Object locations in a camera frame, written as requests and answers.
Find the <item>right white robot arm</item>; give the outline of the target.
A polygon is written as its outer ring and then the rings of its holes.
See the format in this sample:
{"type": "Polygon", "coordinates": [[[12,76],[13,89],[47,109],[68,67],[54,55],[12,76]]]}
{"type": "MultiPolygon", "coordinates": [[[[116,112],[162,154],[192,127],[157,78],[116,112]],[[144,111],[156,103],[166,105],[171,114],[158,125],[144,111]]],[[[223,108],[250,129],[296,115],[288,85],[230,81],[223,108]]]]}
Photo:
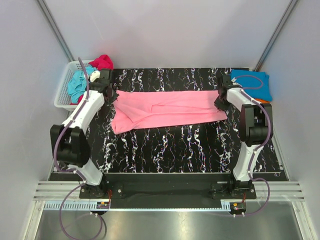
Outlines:
{"type": "Polygon", "coordinates": [[[238,136],[241,141],[237,163],[226,184],[223,194],[242,197],[253,194],[253,170],[258,156],[273,136],[273,110],[269,103],[260,103],[230,75],[217,81],[218,97],[214,104],[226,111],[233,105],[240,111],[238,136]]]}

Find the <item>pink t shirt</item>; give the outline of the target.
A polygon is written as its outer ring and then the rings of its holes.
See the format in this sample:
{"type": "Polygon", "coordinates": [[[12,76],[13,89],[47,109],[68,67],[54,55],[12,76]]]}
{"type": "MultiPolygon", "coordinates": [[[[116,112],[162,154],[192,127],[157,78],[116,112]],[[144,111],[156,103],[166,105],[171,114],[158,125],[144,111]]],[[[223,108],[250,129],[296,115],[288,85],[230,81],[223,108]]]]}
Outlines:
{"type": "Polygon", "coordinates": [[[224,121],[227,115],[214,105],[216,90],[125,92],[114,102],[113,132],[224,121]]]}

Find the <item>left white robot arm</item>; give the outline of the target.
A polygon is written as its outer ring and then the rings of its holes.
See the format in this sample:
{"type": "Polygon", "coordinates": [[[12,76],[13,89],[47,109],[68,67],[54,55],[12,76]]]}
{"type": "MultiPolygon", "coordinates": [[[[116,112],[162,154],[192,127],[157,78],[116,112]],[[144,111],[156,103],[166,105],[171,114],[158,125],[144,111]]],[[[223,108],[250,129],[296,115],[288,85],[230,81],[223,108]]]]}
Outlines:
{"type": "Polygon", "coordinates": [[[107,180],[91,159],[86,132],[96,113],[119,96],[113,88],[114,71],[103,68],[98,76],[85,75],[86,91],[72,114],[62,124],[50,129],[54,164],[58,171],[73,173],[82,180],[84,189],[96,197],[107,194],[107,180]]]}

